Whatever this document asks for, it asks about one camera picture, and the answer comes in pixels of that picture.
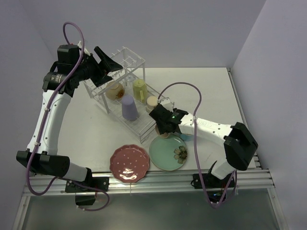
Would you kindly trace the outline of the beige cup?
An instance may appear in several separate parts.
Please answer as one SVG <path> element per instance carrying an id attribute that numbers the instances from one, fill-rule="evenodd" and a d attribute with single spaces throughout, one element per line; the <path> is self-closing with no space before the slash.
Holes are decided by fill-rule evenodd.
<path id="1" fill-rule="evenodd" d="M 169 135 L 170 135 L 169 133 L 160 134 L 159 129 L 158 129 L 158 126 L 155 126 L 155 131 L 156 131 L 157 135 L 158 135 L 160 138 L 168 138 Z"/>

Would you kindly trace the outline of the clear faceted drinking glass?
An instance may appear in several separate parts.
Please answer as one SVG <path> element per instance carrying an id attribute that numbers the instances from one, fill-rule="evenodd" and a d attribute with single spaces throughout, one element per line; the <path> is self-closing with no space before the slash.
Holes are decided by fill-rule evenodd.
<path id="1" fill-rule="evenodd" d="M 128 75 L 126 77 L 126 84 L 133 84 L 133 82 L 135 81 L 135 76 L 134 75 Z"/>

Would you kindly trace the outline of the light blue mug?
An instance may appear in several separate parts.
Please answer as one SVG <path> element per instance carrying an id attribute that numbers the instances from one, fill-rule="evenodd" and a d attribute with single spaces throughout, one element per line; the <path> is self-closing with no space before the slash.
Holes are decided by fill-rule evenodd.
<path id="1" fill-rule="evenodd" d="M 191 134 L 180 134 L 179 136 L 183 141 L 192 141 L 193 140 L 193 135 L 191 135 Z"/>

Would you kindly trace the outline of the small metal cup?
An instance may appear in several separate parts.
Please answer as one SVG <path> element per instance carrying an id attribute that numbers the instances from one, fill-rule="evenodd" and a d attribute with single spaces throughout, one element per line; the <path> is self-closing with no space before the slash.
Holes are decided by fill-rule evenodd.
<path id="1" fill-rule="evenodd" d="M 158 99 L 155 96 L 149 96 L 146 101 L 146 112 L 150 113 L 157 105 Z"/>

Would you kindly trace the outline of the beige floral ceramic bowl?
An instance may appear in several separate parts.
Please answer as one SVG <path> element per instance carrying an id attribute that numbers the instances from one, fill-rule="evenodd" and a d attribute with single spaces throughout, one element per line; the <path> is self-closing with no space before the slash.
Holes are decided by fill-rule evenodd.
<path id="1" fill-rule="evenodd" d="M 121 99 L 125 94 L 125 89 L 121 83 L 110 82 L 107 84 L 106 97 L 110 100 Z"/>

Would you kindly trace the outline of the pale yellow mug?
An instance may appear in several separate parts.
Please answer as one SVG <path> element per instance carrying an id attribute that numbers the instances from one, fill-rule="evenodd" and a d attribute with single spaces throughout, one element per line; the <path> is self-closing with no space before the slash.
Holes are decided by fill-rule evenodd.
<path id="1" fill-rule="evenodd" d="M 132 89 L 134 98 L 141 103 L 145 103 L 148 94 L 146 82 L 142 79 L 137 79 L 133 82 Z"/>

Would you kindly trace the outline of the lavender cup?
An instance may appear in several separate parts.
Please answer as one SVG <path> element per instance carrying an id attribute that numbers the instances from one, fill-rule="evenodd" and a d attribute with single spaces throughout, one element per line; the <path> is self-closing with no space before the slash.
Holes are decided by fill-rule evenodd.
<path id="1" fill-rule="evenodd" d="M 131 95 L 125 95 L 121 100 L 122 116 L 128 121 L 135 121 L 138 117 L 138 110 L 135 101 Z"/>

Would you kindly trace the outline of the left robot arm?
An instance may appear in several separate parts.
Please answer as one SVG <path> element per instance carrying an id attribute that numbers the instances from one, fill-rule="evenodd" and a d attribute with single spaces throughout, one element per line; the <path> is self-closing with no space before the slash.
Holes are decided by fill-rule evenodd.
<path id="1" fill-rule="evenodd" d="M 91 169 L 72 163 L 67 156 L 58 155 L 58 140 L 65 112 L 80 82 L 91 80 L 99 87 L 112 80 L 109 73 L 123 69 L 99 47 L 94 51 L 100 62 L 77 45 L 58 47 L 58 60 L 44 77 L 42 107 L 34 134 L 26 150 L 20 150 L 16 155 L 17 161 L 26 167 L 26 177 L 30 173 L 51 175 L 55 179 L 76 182 L 82 191 L 92 189 Z"/>

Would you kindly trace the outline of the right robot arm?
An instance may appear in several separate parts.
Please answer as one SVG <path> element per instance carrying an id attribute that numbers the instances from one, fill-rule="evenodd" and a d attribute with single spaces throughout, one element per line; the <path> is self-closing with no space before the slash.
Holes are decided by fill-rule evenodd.
<path id="1" fill-rule="evenodd" d="M 149 116 L 156 122 L 160 133 L 182 133 L 211 141 L 224 148 L 219 159 L 208 174 L 208 183 L 217 187 L 233 171 L 246 171 L 258 149 L 258 143 L 243 123 L 227 125 L 197 118 L 187 111 L 172 111 L 158 104 Z"/>

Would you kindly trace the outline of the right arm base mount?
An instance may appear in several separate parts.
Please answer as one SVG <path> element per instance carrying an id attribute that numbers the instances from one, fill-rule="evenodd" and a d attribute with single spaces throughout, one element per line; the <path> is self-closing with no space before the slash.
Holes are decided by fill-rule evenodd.
<path id="1" fill-rule="evenodd" d="M 212 204 L 219 204 L 226 201 L 228 188 L 233 189 L 230 196 L 234 195 L 237 186 L 237 172 L 230 173 L 224 179 L 220 180 L 211 174 L 212 168 L 207 173 L 202 174 L 202 179 L 209 201 Z"/>

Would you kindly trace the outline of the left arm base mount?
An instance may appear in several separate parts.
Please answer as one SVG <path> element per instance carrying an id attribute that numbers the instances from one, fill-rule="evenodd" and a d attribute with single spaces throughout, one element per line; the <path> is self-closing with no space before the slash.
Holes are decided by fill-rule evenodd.
<path id="1" fill-rule="evenodd" d="M 110 197 L 107 194 L 108 186 L 108 177 L 94 177 L 89 182 L 69 181 L 66 182 L 65 193 L 76 194 L 75 204 L 82 207 L 92 206 L 98 193 L 103 193 L 106 195 L 106 204 L 104 206 L 107 206 L 110 201 Z"/>

